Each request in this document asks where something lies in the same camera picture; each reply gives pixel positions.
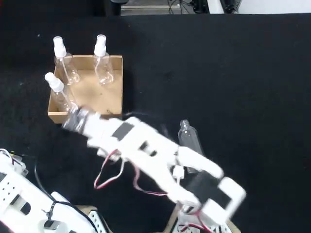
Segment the black component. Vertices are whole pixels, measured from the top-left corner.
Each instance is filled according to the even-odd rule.
[[[24,215],[28,215],[29,212],[30,212],[30,210],[31,210],[31,206],[30,206],[30,204],[29,204],[28,202],[26,202],[26,203],[24,204],[24,206],[21,208],[20,211],[21,211]]]
[[[53,225],[54,221],[52,220],[47,220],[45,223],[44,223],[44,228],[45,229],[48,229],[50,228],[52,225]]]
[[[132,130],[132,128],[134,128],[134,125],[124,122],[117,128],[116,131],[114,131],[112,136],[121,141]]]
[[[236,11],[234,0],[220,0],[223,10],[227,14],[231,14]]]
[[[221,191],[217,186],[219,180],[206,171],[198,173],[186,189],[192,192],[203,204],[208,199],[214,200],[222,208],[226,208],[231,198]]]
[[[0,182],[4,179],[4,177],[6,177],[6,174],[0,172]]]
[[[144,150],[146,149],[146,147],[148,146],[148,143],[147,142],[144,142],[141,146],[140,146],[140,150]]]
[[[154,151],[151,152],[150,156],[154,157],[156,154],[157,154],[157,152],[154,150]]]
[[[20,195],[17,194],[16,197],[11,201],[10,205],[14,205],[14,203],[19,199]]]
[[[207,0],[192,0],[190,5],[193,6],[193,11],[197,14],[209,14]]]

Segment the black cloth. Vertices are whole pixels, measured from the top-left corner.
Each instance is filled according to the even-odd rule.
[[[108,52],[124,57],[123,112],[160,116],[174,140],[179,121],[190,121],[206,156],[247,191],[233,217],[242,232],[307,229],[311,15],[0,21],[0,147],[39,157],[49,192],[97,206],[115,233],[161,231],[173,209],[133,188],[130,165],[94,191],[102,158],[47,116],[52,38],[62,36],[73,54],[92,54],[104,33]],[[36,184],[33,163],[26,164]],[[107,167],[103,179],[118,168]],[[155,186],[146,177],[139,182]]]

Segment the floor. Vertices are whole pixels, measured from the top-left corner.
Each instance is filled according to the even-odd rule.
[[[122,16],[194,14],[190,0],[129,0],[122,6]]]

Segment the hole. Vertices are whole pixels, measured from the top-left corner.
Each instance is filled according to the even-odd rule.
[[[150,156],[154,157],[156,154],[157,154],[157,152],[154,150],[154,151],[151,152]]]
[[[53,221],[53,220],[47,220],[44,225],[43,225],[43,228],[45,230],[52,230],[52,231],[55,231],[59,225],[61,224],[60,221]]]
[[[140,146],[140,150],[144,150],[146,149],[146,147],[148,146],[148,143],[147,142],[144,142],[141,146]]]
[[[18,200],[19,197],[20,195],[17,194],[16,197],[13,199],[13,201],[11,201],[10,205],[14,205],[14,203]]]
[[[26,202],[26,203],[24,204],[24,206],[21,208],[20,211],[21,211],[24,215],[28,215],[29,212],[30,212],[30,210],[31,210],[31,206],[30,206],[30,204],[29,204],[28,202]]]

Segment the bottle cap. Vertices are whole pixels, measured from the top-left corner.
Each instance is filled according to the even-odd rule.
[[[57,58],[66,57],[67,51],[64,46],[63,38],[61,38],[60,36],[56,36],[54,37],[53,42],[54,42],[55,57]]]
[[[103,57],[106,54],[106,36],[98,35],[96,39],[96,45],[94,54],[98,57]]]
[[[190,127],[189,121],[188,120],[182,120],[180,122],[180,128],[181,130],[187,130]]]
[[[64,84],[53,73],[47,73],[44,76],[44,79],[49,83],[50,88],[54,92],[60,92],[64,90]]]

